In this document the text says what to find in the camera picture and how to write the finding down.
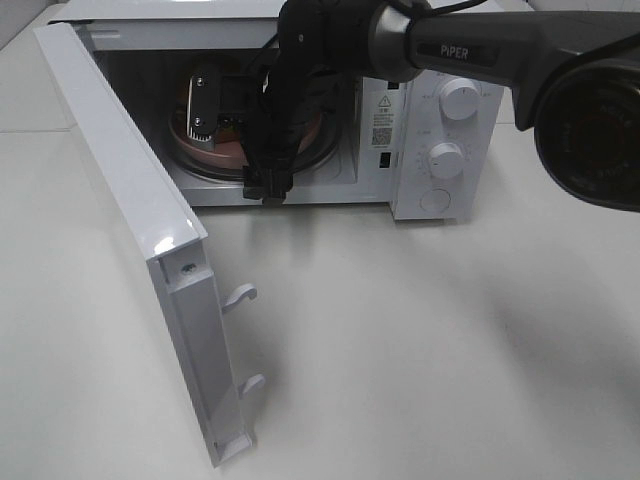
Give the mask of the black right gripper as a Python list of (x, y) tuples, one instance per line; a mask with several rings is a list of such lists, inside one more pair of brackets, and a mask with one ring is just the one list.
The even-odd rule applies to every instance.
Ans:
[(196, 69), (189, 80), (186, 134), (196, 143), (217, 143), (221, 130), (245, 123), (243, 197), (282, 203), (294, 186), (294, 161), (311, 124), (320, 117), (342, 139), (345, 75), (323, 64), (280, 51), (255, 96), (247, 75)]

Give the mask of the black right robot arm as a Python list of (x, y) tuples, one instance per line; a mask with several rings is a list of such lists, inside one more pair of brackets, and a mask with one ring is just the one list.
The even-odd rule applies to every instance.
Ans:
[(597, 206), (639, 207), (639, 16), (620, 11), (479, 13), (463, 1), (288, 1), (275, 62), (227, 81), (193, 72), (187, 133), (240, 131), (244, 196), (283, 201), (298, 149), (341, 76), (404, 83), (425, 70), (510, 89), (516, 127), (532, 130), (553, 180)]

